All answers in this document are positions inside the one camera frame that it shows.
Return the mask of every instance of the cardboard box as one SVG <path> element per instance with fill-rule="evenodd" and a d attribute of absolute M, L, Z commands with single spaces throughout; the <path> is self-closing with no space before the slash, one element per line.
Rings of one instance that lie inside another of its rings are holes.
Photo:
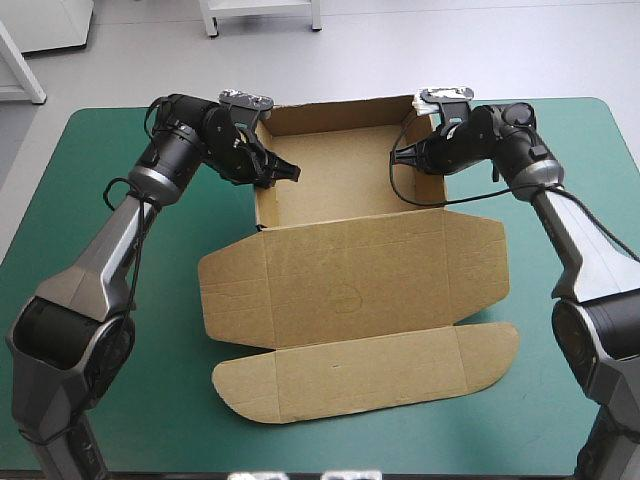
<path fill-rule="evenodd" d="M 276 350 L 216 367 L 216 389 L 240 414 L 284 423 L 463 395 L 511 364 L 512 326 L 452 326 L 508 293 L 502 224 L 414 207 L 389 186 L 411 101 L 278 107 L 260 125 L 300 181 L 257 191 L 262 231 L 199 265 L 207 334 Z M 419 118 L 404 140 L 429 131 Z M 442 177 L 397 168 L 407 195 L 445 198 Z"/>

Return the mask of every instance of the green table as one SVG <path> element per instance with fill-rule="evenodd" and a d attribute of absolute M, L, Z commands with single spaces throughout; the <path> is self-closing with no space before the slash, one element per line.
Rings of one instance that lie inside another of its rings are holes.
<path fill-rule="evenodd" d="M 640 247 L 640 178 L 605 104 L 536 100 L 543 138 L 566 185 L 632 247 Z M 71 263 L 107 219 L 105 183 L 147 143 L 144 109 L 77 112 L 60 140 L 0 268 L 6 331 L 38 282 Z M 450 198 L 496 188 L 488 162 L 448 180 Z M 122 194 L 114 189 L 113 194 Z M 561 266 L 533 210 L 504 196 L 456 210 L 504 222 L 511 293 L 468 322 L 509 320 L 521 334 L 513 367 L 475 395 L 274 426 L 235 415 L 211 383 L 213 366 L 257 349 L 205 335 L 196 264 L 250 235 L 252 192 L 206 168 L 162 213 L 143 256 L 134 353 L 90 417 L 114 470 L 558 474 L 572 471 L 596 405 L 584 399 L 551 332 L 549 292 Z M 10 417 L 11 360 L 0 349 L 0 468 L 36 468 Z"/>

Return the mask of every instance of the rounded cardboard flap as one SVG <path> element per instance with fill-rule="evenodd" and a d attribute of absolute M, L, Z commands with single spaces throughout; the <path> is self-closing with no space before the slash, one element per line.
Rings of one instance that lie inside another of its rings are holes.
<path fill-rule="evenodd" d="M 509 323 L 449 326 L 230 360 L 212 380 L 239 415 L 289 423 L 477 392 L 504 376 L 518 344 Z"/>

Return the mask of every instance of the white floor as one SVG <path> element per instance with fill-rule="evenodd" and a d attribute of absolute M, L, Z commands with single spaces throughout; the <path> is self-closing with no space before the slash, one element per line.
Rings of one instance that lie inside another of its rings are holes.
<path fill-rule="evenodd" d="M 301 17 L 221 21 L 211 40 L 197 0 L 96 0 L 86 50 L 28 62 L 49 99 L 0 189 L 0 259 L 69 115 L 172 92 L 299 103 L 464 84 L 480 99 L 593 96 L 640 160 L 640 1 L 325 0 L 323 21 L 320 33 Z"/>

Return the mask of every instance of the gray arm segment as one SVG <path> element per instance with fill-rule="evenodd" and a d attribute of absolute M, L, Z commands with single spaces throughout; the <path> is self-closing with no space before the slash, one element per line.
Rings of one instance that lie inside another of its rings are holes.
<path fill-rule="evenodd" d="M 73 265 L 42 282 L 35 295 L 98 322 L 122 311 L 140 208 L 138 199 L 127 196 Z M 146 230 L 156 213 L 149 203 L 143 208 Z"/>

